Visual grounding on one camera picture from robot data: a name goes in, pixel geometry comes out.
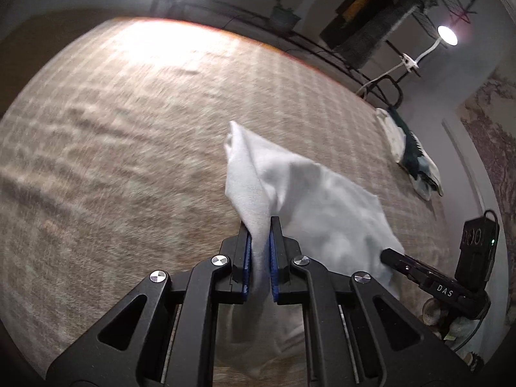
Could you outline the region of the right hand in white glove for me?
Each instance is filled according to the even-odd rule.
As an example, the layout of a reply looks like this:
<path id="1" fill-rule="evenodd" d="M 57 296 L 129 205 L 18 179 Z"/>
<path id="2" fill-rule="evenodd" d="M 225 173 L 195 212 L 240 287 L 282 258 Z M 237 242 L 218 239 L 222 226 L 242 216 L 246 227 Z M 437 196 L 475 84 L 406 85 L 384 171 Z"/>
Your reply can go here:
<path id="1" fill-rule="evenodd" d="M 426 300 L 419 320 L 454 352 L 461 350 L 477 334 L 484 319 L 471 320 L 442 308 L 434 298 Z"/>

